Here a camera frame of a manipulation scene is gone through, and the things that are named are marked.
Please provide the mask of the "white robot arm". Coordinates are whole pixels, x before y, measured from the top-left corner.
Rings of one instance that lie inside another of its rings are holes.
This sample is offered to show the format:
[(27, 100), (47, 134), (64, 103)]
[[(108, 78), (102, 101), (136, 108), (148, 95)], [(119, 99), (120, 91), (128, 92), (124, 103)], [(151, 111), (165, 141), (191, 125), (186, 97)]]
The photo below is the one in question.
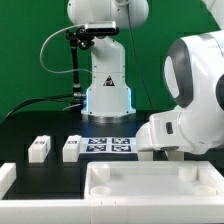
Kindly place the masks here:
[[(139, 151), (204, 154), (224, 145), (224, 0), (202, 2), (220, 29), (180, 38), (170, 47), (163, 74), (176, 107), (151, 115), (138, 130)], [(134, 115), (124, 81), (125, 51), (109, 36), (143, 24), (147, 0), (69, 0), (67, 11), (79, 28), (79, 46), (92, 55), (92, 84), (82, 116), (113, 122)]]

